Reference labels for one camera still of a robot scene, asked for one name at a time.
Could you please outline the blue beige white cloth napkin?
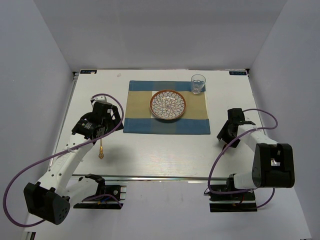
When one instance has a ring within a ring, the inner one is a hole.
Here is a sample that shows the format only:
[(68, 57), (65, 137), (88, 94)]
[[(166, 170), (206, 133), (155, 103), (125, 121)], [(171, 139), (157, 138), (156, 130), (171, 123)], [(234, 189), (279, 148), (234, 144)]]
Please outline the blue beige white cloth napkin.
[[(206, 104), (206, 88), (200, 94), (191, 92), (190, 81), (129, 82), (124, 119), (124, 133), (158, 135), (209, 135), (210, 120)], [(172, 120), (159, 119), (150, 110), (153, 95), (163, 90), (180, 93), (186, 102), (184, 114)]]

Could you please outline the gold fork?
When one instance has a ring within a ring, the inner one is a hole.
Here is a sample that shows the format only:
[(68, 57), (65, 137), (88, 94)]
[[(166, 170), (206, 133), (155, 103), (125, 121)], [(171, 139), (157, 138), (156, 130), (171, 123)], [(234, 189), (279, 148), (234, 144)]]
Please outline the gold fork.
[(100, 139), (98, 157), (99, 157), (101, 160), (104, 158), (104, 149), (103, 149), (103, 141), (102, 141), (102, 139)]

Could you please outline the floral ceramic plate orange rim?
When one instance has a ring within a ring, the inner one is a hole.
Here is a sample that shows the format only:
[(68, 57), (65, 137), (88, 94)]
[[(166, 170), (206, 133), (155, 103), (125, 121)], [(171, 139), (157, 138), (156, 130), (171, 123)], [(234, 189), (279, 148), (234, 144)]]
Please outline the floral ceramic plate orange rim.
[(149, 102), (151, 113), (160, 120), (180, 118), (185, 113), (186, 106), (185, 98), (179, 92), (170, 89), (157, 91)]

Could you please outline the clear drinking glass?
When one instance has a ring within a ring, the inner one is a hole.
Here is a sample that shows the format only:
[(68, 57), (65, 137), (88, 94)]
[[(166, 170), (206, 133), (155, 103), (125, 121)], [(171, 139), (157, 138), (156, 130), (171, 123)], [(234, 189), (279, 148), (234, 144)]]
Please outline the clear drinking glass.
[(201, 74), (195, 74), (191, 77), (191, 92), (200, 94), (206, 84), (206, 78)]

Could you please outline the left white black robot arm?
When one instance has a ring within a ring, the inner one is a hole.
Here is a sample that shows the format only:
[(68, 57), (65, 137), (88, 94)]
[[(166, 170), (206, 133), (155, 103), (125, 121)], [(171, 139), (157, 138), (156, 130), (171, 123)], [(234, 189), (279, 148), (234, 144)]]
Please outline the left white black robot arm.
[(28, 212), (55, 225), (65, 220), (74, 205), (83, 200), (99, 200), (106, 194), (105, 179), (92, 173), (68, 186), (74, 171), (96, 144), (97, 138), (112, 130), (123, 129), (118, 108), (106, 97), (95, 98), (91, 105), (92, 111), (84, 114), (73, 127), (65, 146), (66, 153), (56, 157), (50, 169), (23, 190)]

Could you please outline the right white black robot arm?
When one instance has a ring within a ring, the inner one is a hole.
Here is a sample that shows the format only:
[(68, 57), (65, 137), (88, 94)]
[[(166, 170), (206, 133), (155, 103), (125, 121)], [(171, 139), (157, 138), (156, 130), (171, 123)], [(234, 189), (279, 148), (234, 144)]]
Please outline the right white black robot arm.
[(233, 173), (223, 188), (210, 189), (217, 195), (227, 195), (236, 200), (243, 193), (260, 188), (292, 188), (295, 184), (293, 148), (288, 143), (278, 143), (264, 133), (264, 127), (245, 118), (245, 110), (231, 108), (218, 140), (225, 145), (221, 153), (236, 148), (244, 142), (254, 153), (252, 168), (245, 173)]

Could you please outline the left blue table sticker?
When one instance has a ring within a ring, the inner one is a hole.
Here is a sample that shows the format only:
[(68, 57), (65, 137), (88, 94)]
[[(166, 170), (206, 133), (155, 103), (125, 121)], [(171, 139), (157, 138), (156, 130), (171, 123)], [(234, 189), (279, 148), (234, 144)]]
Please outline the left blue table sticker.
[(82, 69), (80, 72), (80, 74), (89, 74), (89, 75), (92, 75), (92, 74), (96, 74), (97, 73), (97, 70), (96, 69)]

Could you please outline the blue table sticker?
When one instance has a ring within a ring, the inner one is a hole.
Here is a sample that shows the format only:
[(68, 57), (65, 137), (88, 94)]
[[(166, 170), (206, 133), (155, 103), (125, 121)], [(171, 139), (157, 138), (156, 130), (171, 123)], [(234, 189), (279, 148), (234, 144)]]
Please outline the blue table sticker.
[(80, 74), (89, 74), (89, 75), (92, 75), (92, 74), (96, 74), (97, 73), (97, 70), (96, 69), (82, 69), (80, 72)]
[(229, 74), (231, 76), (246, 76), (247, 72), (246, 71), (229, 71)]

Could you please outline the right blue table sticker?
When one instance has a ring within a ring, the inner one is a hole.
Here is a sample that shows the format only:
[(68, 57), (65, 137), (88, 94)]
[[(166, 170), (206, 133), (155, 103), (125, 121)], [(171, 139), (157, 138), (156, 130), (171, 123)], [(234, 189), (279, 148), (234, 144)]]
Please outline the right blue table sticker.
[(229, 71), (229, 74), (231, 76), (246, 76), (247, 72), (246, 71)]

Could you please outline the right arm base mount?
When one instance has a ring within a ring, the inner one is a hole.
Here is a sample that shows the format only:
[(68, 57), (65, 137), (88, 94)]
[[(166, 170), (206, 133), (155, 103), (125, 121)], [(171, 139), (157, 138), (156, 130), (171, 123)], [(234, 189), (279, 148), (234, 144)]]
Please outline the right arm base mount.
[(209, 208), (211, 213), (244, 213), (257, 212), (256, 197), (254, 192), (237, 194), (215, 194), (207, 187), (205, 196), (209, 196)]

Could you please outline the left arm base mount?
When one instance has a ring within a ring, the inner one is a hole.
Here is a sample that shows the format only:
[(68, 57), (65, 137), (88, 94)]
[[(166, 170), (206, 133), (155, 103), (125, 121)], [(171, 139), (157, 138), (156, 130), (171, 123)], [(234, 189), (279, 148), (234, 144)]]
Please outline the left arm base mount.
[(88, 195), (84, 201), (73, 206), (74, 209), (91, 209), (91, 210), (121, 210), (126, 199), (127, 186), (122, 183), (106, 181), (100, 175), (87, 174), (80, 177), (83, 179), (93, 180), (97, 184), (94, 195)]

